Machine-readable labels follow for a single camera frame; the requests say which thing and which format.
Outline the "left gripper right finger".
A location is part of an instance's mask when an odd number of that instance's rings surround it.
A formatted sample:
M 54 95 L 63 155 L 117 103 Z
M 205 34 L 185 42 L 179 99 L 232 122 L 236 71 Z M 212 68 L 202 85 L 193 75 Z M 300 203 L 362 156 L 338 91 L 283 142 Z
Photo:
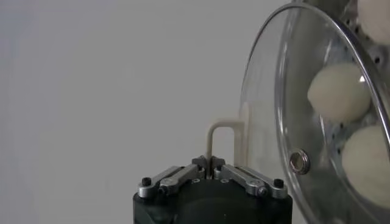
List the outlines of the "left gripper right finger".
M 210 176 L 222 183 L 234 181 L 254 197 L 284 199 L 288 196 L 283 180 L 266 177 L 249 167 L 226 164 L 224 159 L 215 156 L 210 159 Z

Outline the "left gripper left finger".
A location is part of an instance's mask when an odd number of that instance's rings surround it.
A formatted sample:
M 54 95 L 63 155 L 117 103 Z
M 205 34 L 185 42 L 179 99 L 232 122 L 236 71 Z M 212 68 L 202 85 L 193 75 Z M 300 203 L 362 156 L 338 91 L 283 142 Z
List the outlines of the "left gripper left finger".
M 141 198 L 176 194 L 189 180 L 206 178 L 208 168 L 209 160 L 206 157 L 193 158 L 187 166 L 171 166 L 154 177 L 142 178 L 136 194 Z

